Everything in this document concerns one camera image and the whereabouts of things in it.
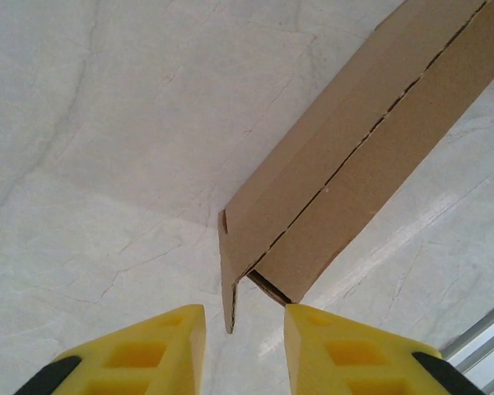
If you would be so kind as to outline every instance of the cardboard box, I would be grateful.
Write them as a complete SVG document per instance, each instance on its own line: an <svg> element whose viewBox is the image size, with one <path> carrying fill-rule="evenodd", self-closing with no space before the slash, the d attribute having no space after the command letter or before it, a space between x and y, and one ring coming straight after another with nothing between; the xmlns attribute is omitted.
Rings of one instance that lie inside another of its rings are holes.
<svg viewBox="0 0 494 395"><path fill-rule="evenodd" d="M298 302L494 78L494 0L407 0L220 213L226 330L247 276Z"/></svg>

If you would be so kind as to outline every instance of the brown cardboard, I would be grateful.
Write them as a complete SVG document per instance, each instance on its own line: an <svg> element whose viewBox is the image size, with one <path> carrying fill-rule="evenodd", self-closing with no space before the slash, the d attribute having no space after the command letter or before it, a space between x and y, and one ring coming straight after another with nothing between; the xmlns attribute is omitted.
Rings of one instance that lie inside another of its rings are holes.
<svg viewBox="0 0 494 395"><path fill-rule="evenodd" d="M226 329L243 276L299 301L494 78L494 0L407 0L226 205Z"/></svg>

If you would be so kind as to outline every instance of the marble surface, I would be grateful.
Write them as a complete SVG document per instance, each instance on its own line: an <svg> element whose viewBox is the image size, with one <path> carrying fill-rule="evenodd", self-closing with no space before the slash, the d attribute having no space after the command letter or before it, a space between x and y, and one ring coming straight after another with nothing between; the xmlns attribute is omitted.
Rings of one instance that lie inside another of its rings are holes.
<svg viewBox="0 0 494 395"><path fill-rule="evenodd" d="M203 394L286 394L282 308L222 322L217 212L399 0L0 1L0 394L188 303ZM494 82L305 303L434 346L494 306Z"/></svg>

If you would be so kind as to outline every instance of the black rubber pad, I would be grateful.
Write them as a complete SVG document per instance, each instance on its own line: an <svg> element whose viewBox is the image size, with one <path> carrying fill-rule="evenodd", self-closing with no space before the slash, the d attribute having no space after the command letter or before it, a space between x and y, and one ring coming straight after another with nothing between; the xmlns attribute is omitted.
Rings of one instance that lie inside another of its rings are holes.
<svg viewBox="0 0 494 395"><path fill-rule="evenodd" d="M413 357L450 395L484 395L474 384L458 372L454 366L424 352L414 352Z"/></svg>
<svg viewBox="0 0 494 395"><path fill-rule="evenodd" d="M69 356L42 368L15 395L51 395L81 363L80 356Z"/></svg>

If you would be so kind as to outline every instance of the yellow plastic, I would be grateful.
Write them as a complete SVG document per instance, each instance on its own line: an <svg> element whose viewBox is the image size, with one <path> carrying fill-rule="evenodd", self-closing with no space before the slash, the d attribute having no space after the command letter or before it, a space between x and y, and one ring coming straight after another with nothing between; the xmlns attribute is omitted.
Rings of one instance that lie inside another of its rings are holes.
<svg viewBox="0 0 494 395"><path fill-rule="evenodd" d="M420 342L300 304L284 337L292 395L448 395L412 357L440 357Z"/></svg>
<svg viewBox="0 0 494 395"><path fill-rule="evenodd" d="M55 359L82 362L53 395L199 394L205 332L192 304L75 347Z"/></svg>

